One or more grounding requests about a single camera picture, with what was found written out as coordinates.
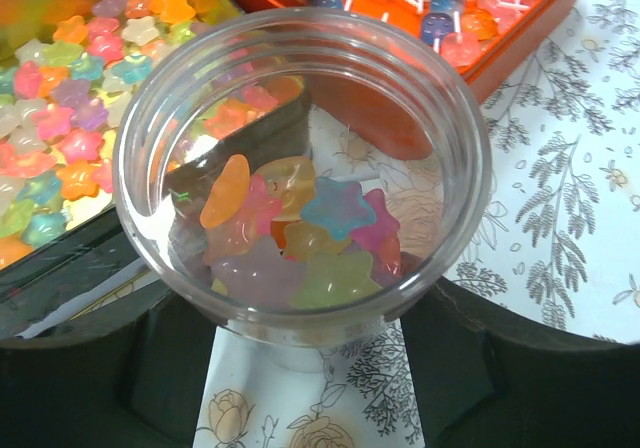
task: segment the white floral tablecloth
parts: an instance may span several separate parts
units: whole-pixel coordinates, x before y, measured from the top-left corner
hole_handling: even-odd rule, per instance
[[[447,273],[528,318],[640,341],[640,0],[579,0],[485,103],[492,198]],[[194,447],[424,447],[399,325],[336,350],[219,331]]]

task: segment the leaf print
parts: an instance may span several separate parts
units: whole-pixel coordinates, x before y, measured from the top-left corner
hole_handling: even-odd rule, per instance
[[[344,390],[347,388],[347,385],[333,385],[322,393],[322,398],[320,398],[320,403],[324,408],[330,408],[336,404],[336,402],[340,399]]]

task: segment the clear plastic cup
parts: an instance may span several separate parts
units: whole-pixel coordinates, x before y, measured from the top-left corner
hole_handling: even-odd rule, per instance
[[[491,172],[478,105],[437,54],[393,26],[318,8],[247,15],[171,54],[129,105],[115,153],[118,214],[149,265],[221,326],[293,346],[337,345],[397,319],[469,243]],[[262,205],[241,198],[238,215],[249,175],[225,172],[232,156],[249,165],[252,190],[266,187],[270,198],[256,199],[279,200],[267,234],[259,226],[274,215],[258,218]],[[291,157],[301,177],[313,165],[311,192],[287,178]],[[390,252],[353,231],[373,226],[376,190],[399,226],[365,235],[384,233]],[[203,210],[222,225],[205,230]],[[388,221],[373,211],[374,225]],[[331,242],[281,255],[271,237],[282,243],[293,223]],[[294,246],[299,231],[284,230]]]

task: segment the yellow star candy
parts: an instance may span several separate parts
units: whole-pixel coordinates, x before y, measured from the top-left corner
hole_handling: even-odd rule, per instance
[[[99,215],[109,206],[112,198],[110,193],[100,190],[96,196],[83,196],[76,201],[65,200],[62,204],[62,210],[66,211],[71,218],[67,223],[67,230],[72,230]]]
[[[102,148],[100,148],[100,158],[103,160],[105,158],[113,159],[113,147],[116,144],[116,130],[108,130],[102,134],[102,139],[104,143],[102,144]]]

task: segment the floral pattern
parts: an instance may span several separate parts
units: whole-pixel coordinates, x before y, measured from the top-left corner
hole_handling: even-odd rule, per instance
[[[447,273],[504,308],[612,343],[640,340],[639,32],[635,1],[579,0],[486,101],[491,200]],[[324,115],[312,116],[330,129]],[[320,154],[319,172],[332,176],[337,164],[356,175],[379,172],[394,193],[390,211],[407,220],[408,251],[426,253],[433,226],[425,220],[442,209],[437,161],[388,160],[348,129],[339,139]],[[199,426],[213,430],[209,404],[230,389],[255,400],[246,426],[234,422],[225,438],[236,446],[425,446],[398,324],[329,352],[287,355],[295,366],[308,360],[305,372],[283,368],[287,357],[269,354],[274,349],[219,332]],[[221,442],[201,430],[194,447]]]

